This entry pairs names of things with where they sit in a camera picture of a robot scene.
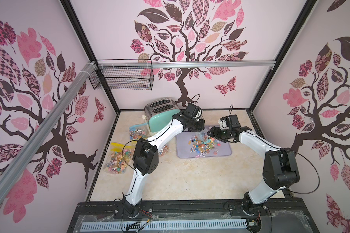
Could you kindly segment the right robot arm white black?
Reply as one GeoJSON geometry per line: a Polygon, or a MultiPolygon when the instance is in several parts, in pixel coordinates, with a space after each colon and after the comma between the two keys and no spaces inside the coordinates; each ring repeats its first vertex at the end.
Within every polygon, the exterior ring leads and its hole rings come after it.
{"type": "Polygon", "coordinates": [[[245,193],[242,209],[252,216],[264,203],[285,188],[300,181],[296,151],[280,148],[258,136],[247,126],[241,126],[237,115],[220,118],[219,126],[213,126],[207,135],[224,143],[242,143],[264,159],[262,180],[251,191],[245,193]]]}

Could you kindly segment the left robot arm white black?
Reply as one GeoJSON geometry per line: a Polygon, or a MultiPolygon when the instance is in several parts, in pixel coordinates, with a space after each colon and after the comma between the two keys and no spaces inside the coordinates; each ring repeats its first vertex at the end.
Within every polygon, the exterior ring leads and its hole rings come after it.
{"type": "Polygon", "coordinates": [[[202,109],[193,103],[174,114],[167,125],[148,139],[139,139],[133,154],[133,178],[122,204],[127,215],[136,217],[140,211],[143,190],[149,174],[159,165],[159,151],[183,131],[201,132],[205,129],[202,109]]]}

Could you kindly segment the lavender plastic tray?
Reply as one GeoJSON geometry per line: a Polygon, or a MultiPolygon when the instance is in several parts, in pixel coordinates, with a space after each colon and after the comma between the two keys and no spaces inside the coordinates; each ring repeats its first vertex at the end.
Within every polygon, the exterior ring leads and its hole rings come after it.
{"type": "Polygon", "coordinates": [[[182,132],[176,136],[177,157],[181,159],[223,157],[232,155],[228,143],[207,135],[213,126],[205,126],[202,132],[182,132]]]}

